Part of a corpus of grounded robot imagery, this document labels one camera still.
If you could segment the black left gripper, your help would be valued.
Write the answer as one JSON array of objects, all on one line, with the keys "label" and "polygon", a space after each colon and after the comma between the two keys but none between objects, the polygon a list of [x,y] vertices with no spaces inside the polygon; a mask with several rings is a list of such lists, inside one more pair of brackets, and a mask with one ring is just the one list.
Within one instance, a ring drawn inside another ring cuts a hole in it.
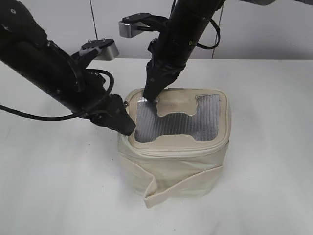
[{"label": "black left gripper", "polygon": [[[87,70],[85,81],[85,89],[78,93],[78,98],[75,99],[78,102],[78,109],[72,113],[82,113],[80,118],[129,136],[135,129],[135,123],[127,113],[123,99],[117,94],[110,96],[114,85],[113,75],[104,70]],[[102,114],[105,112],[108,100],[108,117],[106,117]]]}]

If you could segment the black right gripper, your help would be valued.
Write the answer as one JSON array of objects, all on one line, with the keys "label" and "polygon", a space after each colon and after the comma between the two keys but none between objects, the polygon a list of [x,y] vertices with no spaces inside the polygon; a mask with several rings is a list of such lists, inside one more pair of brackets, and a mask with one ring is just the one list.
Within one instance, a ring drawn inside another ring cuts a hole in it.
[{"label": "black right gripper", "polygon": [[169,58],[159,55],[158,42],[159,39],[154,38],[148,46],[152,58],[146,66],[147,79],[143,97],[149,102],[153,102],[166,87],[174,83],[186,67],[186,63],[176,65]]}]

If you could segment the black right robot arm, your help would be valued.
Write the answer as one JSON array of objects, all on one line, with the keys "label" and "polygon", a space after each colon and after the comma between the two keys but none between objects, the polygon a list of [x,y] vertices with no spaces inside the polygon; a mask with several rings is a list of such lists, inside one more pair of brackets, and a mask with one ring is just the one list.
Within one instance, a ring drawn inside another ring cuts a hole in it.
[{"label": "black right robot arm", "polygon": [[175,82],[214,13],[223,0],[179,0],[171,13],[166,30],[150,42],[152,54],[146,65],[147,79],[143,97],[149,102]]}]

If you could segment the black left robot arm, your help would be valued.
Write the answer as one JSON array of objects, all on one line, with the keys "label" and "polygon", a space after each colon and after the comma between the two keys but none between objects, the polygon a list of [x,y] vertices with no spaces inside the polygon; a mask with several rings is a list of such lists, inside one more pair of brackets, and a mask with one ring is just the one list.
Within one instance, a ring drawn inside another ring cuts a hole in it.
[{"label": "black left robot arm", "polygon": [[113,39],[101,39],[90,40],[78,52],[69,55],[48,39],[20,1],[3,0],[0,3],[1,61],[67,107],[71,114],[42,117],[5,106],[1,109],[47,122],[78,117],[128,136],[134,131],[135,123],[127,113],[123,99],[112,93],[113,75],[89,69],[93,60],[112,60],[118,54]]}]

